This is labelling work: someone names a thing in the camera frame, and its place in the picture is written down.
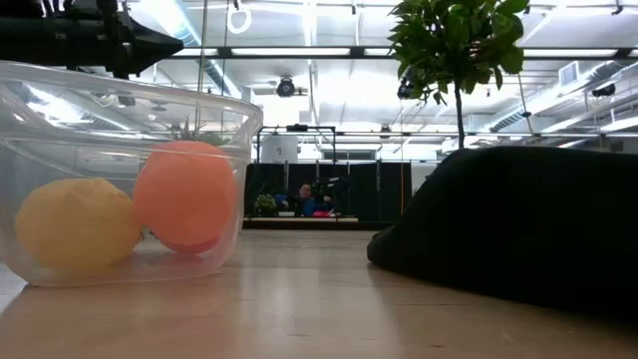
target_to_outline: potted tree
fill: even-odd
[[[529,0],[404,0],[391,12],[398,24],[391,30],[399,77],[410,83],[410,97],[447,104],[444,95],[454,85],[459,148],[464,147],[461,92],[471,94],[492,76],[502,86],[502,71],[518,74],[523,35],[517,13]]]

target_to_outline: clear plastic container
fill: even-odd
[[[227,259],[259,108],[3,62],[0,99],[0,258],[16,274],[41,286],[137,282],[208,275]],[[177,143],[186,122],[216,146]]]

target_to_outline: yellow ball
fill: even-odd
[[[68,273],[127,257],[142,231],[129,196],[105,179],[62,179],[34,189],[15,226],[18,241],[39,263]]]

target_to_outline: table surface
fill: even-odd
[[[0,264],[0,358],[638,358],[628,324],[369,264],[370,232],[245,231],[221,273],[25,287]]]

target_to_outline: person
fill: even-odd
[[[294,199],[297,201],[296,216],[313,216],[316,211],[329,211],[333,208],[332,198],[328,195],[323,196],[322,203],[317,203],[317,200],[312,195],[312,185],[310,183],[304,183],[299,188],[298,197]],[[281,203],[285,208],[290,207],[287,196],[283,194],[277,194],[275,201]]]

